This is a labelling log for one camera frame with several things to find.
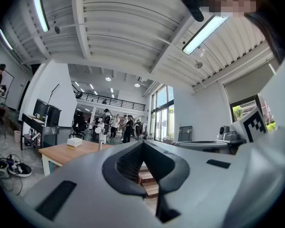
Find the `balcony railing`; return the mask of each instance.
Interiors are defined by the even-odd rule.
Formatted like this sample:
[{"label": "balcony railing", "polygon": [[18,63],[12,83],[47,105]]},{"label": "balcony railing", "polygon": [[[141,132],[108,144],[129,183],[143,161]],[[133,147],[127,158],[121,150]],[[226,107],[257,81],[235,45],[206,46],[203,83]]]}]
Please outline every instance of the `balcony railing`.
[{"label": "balcony railing", "polygon": [[130,101],[123,101],[115,98],[109,98],[102,95],[94,95],[90,93],[82,93],[82,92],[76,92],[74,90],[74,94],[76,96],[76,99],[86,100],[90,102],[96,102],[96,103],[103,103],[105,105],[111,105],[111,106],[118,106],[123,107],[127,109],[133,109],[137,111],[143,111],[145,108],[145,104],[130,102]]}]

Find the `desk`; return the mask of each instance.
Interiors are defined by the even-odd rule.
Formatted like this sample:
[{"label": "desk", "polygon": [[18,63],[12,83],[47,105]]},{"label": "desk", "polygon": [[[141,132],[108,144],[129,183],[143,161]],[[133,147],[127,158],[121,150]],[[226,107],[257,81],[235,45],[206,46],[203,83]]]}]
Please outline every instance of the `desk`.
[{"label": "desk", "polygon": [[[83,140],[82,144],[77,147],[63,143],[52,147],[39,149],[39,152],[42,154],[44,175],[48,176],[50,174],[49,162],[52,162],[58,166],[62,166],[79,156],[98,151],[98,146],[99,143]],[[103,144],[103,149],[108,149],[110,147],[113,146]]]},{"label": "desk", "polygon": [[57,144],[57,134],[59,134],[59,127],[47,127],[44,126],[45,123],[30,117],[29,115],[22,114],[22,124],[21,124],[21,141],[20,141],[20,146],[22,150],[22,138],[24,137],[27,139],[29,143],[33,145],[33,147],[39,148],[37,145],[37,138],[34,141],[29,140],[29,135],[28,134],[23,134],[23,124],[26,123],[33,129],[35,129],[38,133],[40,133],[40,148],[43,148],[43,136],[44,135],[56,135],[55,137],[55,144]]}]

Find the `stair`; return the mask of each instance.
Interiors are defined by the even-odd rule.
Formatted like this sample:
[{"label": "stair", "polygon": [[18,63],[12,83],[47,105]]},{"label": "stair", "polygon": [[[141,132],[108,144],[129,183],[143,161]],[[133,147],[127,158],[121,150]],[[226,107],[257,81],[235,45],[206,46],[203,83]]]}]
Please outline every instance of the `stair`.
[{"label": "stair", "polygon": [[142,177],[142,186],[147,192],[147,198],[155,198],[158,196],[159,187],[149,170],[140,171]]}]

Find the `whiteboard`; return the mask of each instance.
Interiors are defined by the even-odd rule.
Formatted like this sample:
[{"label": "whiteboard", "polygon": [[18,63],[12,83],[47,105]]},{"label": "whiteboard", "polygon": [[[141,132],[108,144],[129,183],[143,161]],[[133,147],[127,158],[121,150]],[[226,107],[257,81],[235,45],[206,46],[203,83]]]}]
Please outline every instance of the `whiteboard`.
[{"label": "whiteboard", "polygon": [[9,93],[9,89],[10,89],[10,86],[11,86],[13,80],[14,80],[14,76],[12,76],[8,71],[4,70],[4,71],[2,72],[2,81],[1,81],[1,84],[0,84],[0,85],[6,86],[5,95],[4,95],[4,96],[1,96],[3,99],[6,99],[8,93]]}]

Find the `black shirt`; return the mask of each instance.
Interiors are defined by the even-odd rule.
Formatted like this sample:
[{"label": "black shirt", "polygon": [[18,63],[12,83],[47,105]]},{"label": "black shirt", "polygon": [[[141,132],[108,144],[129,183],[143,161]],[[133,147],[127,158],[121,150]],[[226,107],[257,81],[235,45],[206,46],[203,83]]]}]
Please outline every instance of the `black shirt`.
[{"label": "black shirt", "polygon": [[126,124],[126,128],[132,128],[132,126],[133,126],[133,120],[129,120],[128,122],[127,122],[127,124]]}]

